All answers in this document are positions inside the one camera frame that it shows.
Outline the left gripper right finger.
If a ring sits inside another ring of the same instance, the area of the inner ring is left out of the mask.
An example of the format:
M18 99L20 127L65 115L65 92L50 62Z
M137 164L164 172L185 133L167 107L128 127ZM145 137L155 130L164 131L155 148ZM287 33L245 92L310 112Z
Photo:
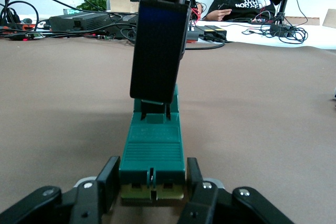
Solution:
M197 159L187 159L189 200L178 223L293 223L254 188L237 187L232 193L203 178Z

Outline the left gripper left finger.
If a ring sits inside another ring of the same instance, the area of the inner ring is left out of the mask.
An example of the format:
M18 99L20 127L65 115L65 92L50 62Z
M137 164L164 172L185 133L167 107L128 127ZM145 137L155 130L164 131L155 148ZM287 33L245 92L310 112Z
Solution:
M1 213L1 223L102 223L116 199L120 157L112 156L99 175L63 193L43 186Z

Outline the person right hand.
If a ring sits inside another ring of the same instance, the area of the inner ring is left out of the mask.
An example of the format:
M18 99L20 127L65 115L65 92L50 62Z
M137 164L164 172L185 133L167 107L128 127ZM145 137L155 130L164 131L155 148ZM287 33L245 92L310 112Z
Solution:
M219 22L223 21L223 18L225 16L228 16L230 13L232 12L232 9L222 9L222 10L218 10L218 17L217 20Z

